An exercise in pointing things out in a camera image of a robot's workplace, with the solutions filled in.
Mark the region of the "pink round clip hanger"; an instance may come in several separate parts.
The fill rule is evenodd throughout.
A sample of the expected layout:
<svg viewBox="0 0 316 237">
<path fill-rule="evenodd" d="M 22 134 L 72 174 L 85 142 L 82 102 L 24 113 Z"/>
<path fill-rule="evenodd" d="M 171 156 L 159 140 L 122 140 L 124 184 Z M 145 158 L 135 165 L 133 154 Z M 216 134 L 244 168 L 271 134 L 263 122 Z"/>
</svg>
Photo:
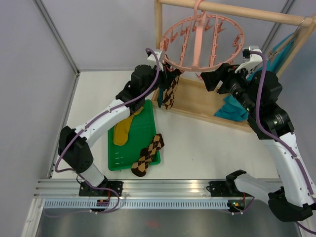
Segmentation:
<svg viewBox="0 0 316 237">
<path fill-rule="evenodd" d="M 244 47 L 241 26 L 226 15 L 201 8 L 200 0 L 184 0 L 182 7 L 193 10 L 166 31 L 162 30 L 162 6 L 175 6 L 173 0 L 155 4 L 156 46 L 164 52 L 163 62 L 183 72 L 208 72 L 221 64 L 232 64 Z"/>
</svg>

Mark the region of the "green reindeer sock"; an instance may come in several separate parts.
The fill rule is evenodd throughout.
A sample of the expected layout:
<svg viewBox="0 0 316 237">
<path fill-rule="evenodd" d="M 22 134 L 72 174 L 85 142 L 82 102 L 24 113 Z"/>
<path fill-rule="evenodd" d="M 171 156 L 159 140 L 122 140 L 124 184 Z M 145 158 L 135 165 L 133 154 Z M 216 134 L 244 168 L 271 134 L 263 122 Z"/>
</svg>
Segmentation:
<svg viewBox="0 0 316 237">
<path fill-rule="evenodd" d="M 158 107 L 161 108 L 162 103 L 163 103 L 163 93 L 165 91 L 165 88 L 160 87 L 158 91 L 158 98 L 157 98 L 157 103 Z"/>
</svg>

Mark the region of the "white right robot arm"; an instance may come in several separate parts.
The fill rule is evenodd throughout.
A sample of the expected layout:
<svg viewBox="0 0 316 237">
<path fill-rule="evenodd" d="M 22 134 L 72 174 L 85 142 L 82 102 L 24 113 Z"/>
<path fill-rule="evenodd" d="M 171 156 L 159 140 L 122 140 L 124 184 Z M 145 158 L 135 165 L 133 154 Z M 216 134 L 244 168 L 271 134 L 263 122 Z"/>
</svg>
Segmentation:
<svg viewBox="0 0 316 237">
<path fill-rule="evenodd" d="M 207 91 L 230 93 L 248 112 L 247 122 L 274 159 L 281 185 L 269 184 L 237 170 L 226 177 L 226 191 L 236 196 L 248 194 L 269 206 L 280 221 L 300 222 L 316 209 L 316 187 L 299 157 L 294 126 L 288 113 L 277 104 L 282 91 L 275 73 L 259 70 L 247 80 L 247 72 L 222 64 L 200 74 Z"/>
</svg>

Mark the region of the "brown argyle sock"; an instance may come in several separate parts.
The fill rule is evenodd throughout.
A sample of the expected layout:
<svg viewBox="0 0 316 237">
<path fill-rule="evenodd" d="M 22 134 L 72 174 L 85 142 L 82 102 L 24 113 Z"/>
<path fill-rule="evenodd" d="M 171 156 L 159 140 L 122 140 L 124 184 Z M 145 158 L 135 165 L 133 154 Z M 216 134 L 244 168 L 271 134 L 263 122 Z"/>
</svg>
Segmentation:
<svg viewBox="0 0 316 237">
<path fill-rule="evenodd" d="M 153 162 L 153 156 L 164 147 L 162 134 L 156 134 L 149 146 L 143 148 L 140 152 L 140 158 L 131 167 L 131 172 L 144 177 L 147 174 L 150 164 Z"/>
<path fill-rule="evenodd" d="M 171 72 L 170 76 L 168 77 L 171 79 L 170 86 L 163 91 L 163 97 L 162 97 L 162 105 L 166 110 L 169 110 L 172 108 L 174 100 L 175 100 L 175 92 L 177 90 L 179 78 L 182 72 L 178 69 Z"/>
</svg>

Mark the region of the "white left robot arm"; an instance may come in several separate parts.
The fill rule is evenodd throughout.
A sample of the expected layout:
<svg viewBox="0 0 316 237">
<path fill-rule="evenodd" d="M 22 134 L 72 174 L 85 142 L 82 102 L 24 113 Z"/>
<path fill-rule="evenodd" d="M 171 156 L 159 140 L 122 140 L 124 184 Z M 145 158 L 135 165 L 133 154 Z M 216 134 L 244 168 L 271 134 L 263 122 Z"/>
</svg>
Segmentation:
<svg viewBox="0 0 316 237">
<path fill-rule="evenodd" d="M 62 128 L 58 155 L 69 171 L 83 178 L 97 196 L 107 192 L 107 178 L 94 164 L 91 147 L 117 123 L 135 114 L 145 104 L 145 98 L 157 88 L 170 88 L 180 76 L 178 69 L 171 70 L 167 64 L 161 66 L 138 65 L 112 103 L 100 114 L 77 128 Z"/>
</svg>

